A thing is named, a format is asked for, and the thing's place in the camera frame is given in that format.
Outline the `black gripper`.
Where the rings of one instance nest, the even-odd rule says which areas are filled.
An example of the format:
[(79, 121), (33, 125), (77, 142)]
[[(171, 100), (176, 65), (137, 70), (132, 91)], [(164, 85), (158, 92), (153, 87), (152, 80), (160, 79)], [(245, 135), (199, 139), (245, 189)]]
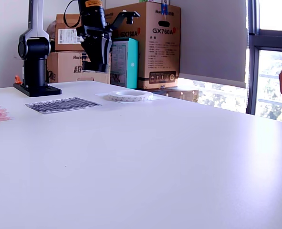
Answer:
[(104, 28), (86, 25), (76, 28), (77, 36), (83, 39), (81, 46), (90, 60), (83, 61), (84, 71), (109, 71), (113, 30), (114, 26), (110, 23)]

